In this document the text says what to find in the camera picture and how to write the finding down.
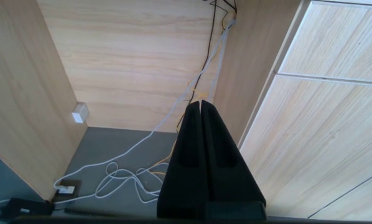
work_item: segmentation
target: gray carpet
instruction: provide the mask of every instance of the gray carpet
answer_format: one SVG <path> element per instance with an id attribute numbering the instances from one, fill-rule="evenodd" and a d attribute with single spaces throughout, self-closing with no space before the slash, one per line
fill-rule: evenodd
<path id="1" fill-rule="evenodd" d="M 127 151 L 140 139 L 147 136 L 147 131 L 130 131 L 123 129 L 88 128 L 86 131 L 67 173 L 73 172 L 86 164 L 102 162 Z M 149 167 L 168 156 L 176 140 L 174 133 L 154 133 L 149 139 L 134 148 L 126 156 L 117 159 L 121 168 L 135 172 L 138 168 Z M 81 179 L 80 195 L 92 194 L 99 182 L 106 175 L 106 166 L 87 168 L 69 179 Z M 157 171 L 165 171 L 166 166 L 158 167 Z M 141 177 L 149 190 L 160 189 L 160 182 L 148 175 Z M 120 182 L 108 185 L 114 189 Z M 152 199 L 150 195 L 142 194 L 144 200 Z M 41 198 L 24 183 L 12 170 L 0 161 L 0 200 L 19 197 L 31 200 Z M 97 199 L 86 198 L 67 205 L 72 208 L 89 209 L 96 212 L 105 212 L 124 217 L 155 217 L 156 202 L 143 204 L 139 201 L 134 181 L 130 180 L 121 189 L 109 197 Z M 54 215 L 66 215 L 63 212 L 54 212 Z"/>

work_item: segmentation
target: wooden panel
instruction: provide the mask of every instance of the wooden panel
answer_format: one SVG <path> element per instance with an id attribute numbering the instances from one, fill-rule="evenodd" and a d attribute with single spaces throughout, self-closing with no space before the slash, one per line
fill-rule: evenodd
<path id="1" fill-rule="evenodd" d="M 372 0 L 326 0 L 326 1 L 372 5 Z"/>
<path id="2" fill-rule="evenodd" d="M 307 218 L 372 175 L 372 85 L 277 75 L 241 153 L 268 215 Z"/>
<path id="3" fill-rule="evenodd" d="M 372 179 L 324 208 L 312 218 L 372 221 Z"/>
<path id="4" fill-rule="evenodd" d="M 312 2 L 279 73 L 372 80 L 372 6 Z"/>
<path id="5" fill-rule="evenodd" d="M 268 80 L 284 38 L 299 13 L 300 1 L 237 1 L 215 106 L 235 142 L 241 139 L 251 112 Z"/>
<path id="6" fill-rule="evenodd" d="M 0 158 L 51 199 L 86 130 L 36 1 L 0 0 Z"/>
<path id="7" fill-rule="evenodd" d="M 75 95 L 88 105 L 89 126 L 152 130 L 203 66 L 214 8 L 208 1 L 39 4 Z M 212 46 L 224 15 L 216 10 Z M 198 91 L 208 93 L 218 58 L 203 74 Z M 160 130 L 175 132 L 186 105 L 182 102 Z"/>

